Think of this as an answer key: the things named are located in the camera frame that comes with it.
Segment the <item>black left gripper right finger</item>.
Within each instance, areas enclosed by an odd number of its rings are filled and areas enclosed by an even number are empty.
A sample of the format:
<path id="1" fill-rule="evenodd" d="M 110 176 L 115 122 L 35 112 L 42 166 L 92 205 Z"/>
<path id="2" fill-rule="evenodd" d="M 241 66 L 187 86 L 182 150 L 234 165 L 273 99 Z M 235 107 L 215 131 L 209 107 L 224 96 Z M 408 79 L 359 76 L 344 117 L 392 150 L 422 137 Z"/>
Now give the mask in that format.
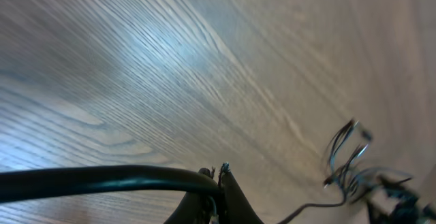
<path id="1" fill-rule="evenodd" d="M 219 170 L 218 186 L 222 192 L 223 214 L 231 224 L 263 224 L 237 183 L 230 164 L 225 162 Z"/>

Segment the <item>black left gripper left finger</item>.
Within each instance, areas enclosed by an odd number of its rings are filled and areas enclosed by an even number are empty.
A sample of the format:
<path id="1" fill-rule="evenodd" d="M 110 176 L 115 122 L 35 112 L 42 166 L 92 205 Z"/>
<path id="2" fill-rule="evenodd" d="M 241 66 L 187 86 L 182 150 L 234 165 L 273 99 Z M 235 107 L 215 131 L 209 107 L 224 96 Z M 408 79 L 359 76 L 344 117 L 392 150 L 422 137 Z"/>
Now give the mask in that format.
<path id="1" fill-rule="evenodd" d="M 212 196 L 186 192 L 164 224 L 216 224 L 217 204 Z"/>

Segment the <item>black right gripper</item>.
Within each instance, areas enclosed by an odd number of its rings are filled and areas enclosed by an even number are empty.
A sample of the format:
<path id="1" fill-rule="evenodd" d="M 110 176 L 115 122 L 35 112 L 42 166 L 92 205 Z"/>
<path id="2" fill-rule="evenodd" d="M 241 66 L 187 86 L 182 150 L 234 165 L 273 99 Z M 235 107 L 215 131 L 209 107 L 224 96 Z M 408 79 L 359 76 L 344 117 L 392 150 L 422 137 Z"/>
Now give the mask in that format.
<path id="1" fill-rule="evenodd" d="M 391 212 L 386 212 L 367 199 L 369 224 L 419 224 L 435 221 L 435 209 L 431 204 L 419 207 L 420 197 L 404 185 L 412 177 L 392 180 L 387 176 L 378 176 L 377 179 L 386 196 L 396 199 L 398 202 Z"/>

